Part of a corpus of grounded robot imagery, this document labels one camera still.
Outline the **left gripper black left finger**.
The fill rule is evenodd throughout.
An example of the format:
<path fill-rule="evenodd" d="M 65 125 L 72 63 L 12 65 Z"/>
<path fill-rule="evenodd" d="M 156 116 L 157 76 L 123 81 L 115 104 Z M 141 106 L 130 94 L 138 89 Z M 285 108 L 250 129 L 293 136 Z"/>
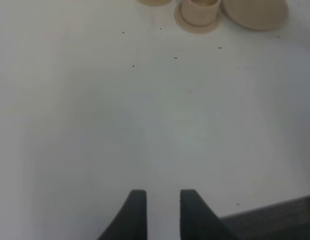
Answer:
<path fill-rule="evenodd" d="M 145 240 L 147 238 L 147 193 L 130 191 L 123 206 L 98 240 Z"/>

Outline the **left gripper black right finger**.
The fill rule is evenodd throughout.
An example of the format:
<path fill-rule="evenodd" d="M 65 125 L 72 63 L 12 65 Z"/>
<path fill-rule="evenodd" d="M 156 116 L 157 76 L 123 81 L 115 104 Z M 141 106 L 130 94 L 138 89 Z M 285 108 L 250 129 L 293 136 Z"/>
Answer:
<path fill-rule="evenodd" d="M 181 240 L 236 240 L 237 237 L 194 189 L 180 191 Z"/>

